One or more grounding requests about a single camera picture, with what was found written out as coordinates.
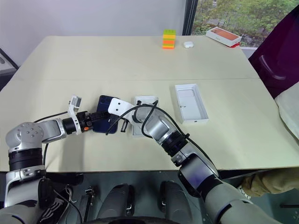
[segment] blue smartphone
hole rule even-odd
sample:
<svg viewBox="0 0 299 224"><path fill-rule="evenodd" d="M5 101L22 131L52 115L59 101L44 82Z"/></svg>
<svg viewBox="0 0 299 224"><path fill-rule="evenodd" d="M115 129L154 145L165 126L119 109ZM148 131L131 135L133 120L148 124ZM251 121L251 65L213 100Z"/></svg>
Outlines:
<svg viewBox="0 0 299 224"><path fill-rule="evenodd" d="M108 108L109 108L112 98L115 98L115 97L101 95L99 98L97 112L108 111ZM114 121L116 119L117 119L117 116L111 116L111 118L94 122L93 131L99 132L99 133L106 133L106 131L108 130L110 125L112 123L114 123ZM114 134L117 131L117 126L118 126L118 122L112 127L109 134Z"/></svg>

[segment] green foliage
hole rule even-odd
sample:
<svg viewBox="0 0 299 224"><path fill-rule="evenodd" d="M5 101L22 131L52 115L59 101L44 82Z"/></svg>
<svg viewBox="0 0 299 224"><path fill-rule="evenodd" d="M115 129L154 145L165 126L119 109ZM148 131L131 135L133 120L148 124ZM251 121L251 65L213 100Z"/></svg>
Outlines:
<svg viewBox="0 0 299 224"><path fill-rule="evenodd" d="M299 0L199 0L193 35L204 35L221 27L244 36L242 44L258 47L274 27L297 5Z"/></svg>

